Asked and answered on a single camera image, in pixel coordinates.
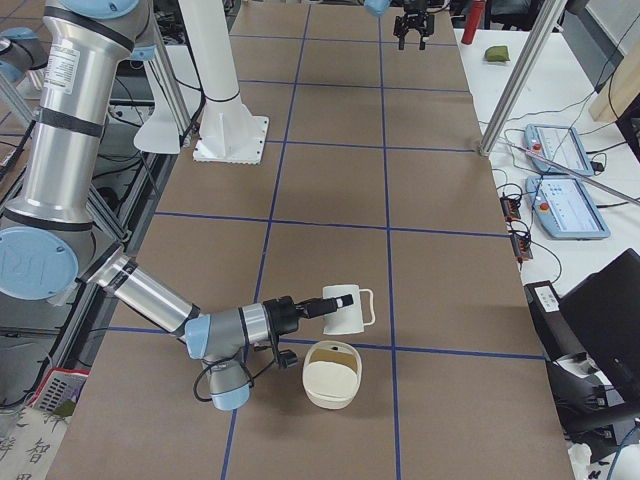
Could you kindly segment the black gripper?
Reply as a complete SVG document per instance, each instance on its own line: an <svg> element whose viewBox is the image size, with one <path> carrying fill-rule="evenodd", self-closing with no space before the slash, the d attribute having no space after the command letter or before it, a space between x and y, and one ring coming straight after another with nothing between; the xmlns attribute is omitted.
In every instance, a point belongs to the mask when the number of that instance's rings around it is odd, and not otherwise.
<svg viewBox="0 0 640 480"><path fill-rule="evenodd" d="M295 303L290 296L283 296L263 303L271 336L294 333L299 329L299 319L316 318L332 314L354 303L351 294L330 298L313 298Z"/></svg>
<svg viewBox="0 0 640 480"><path fill-rule="evenodd" d="M428 36L434 33L434 15L428 12L428 0L405 0L401 2L404 14L397 16L393 35L398 38L398 49L405 48L405 38L410 30L419 33L419 50L426 49Z"/></svg>

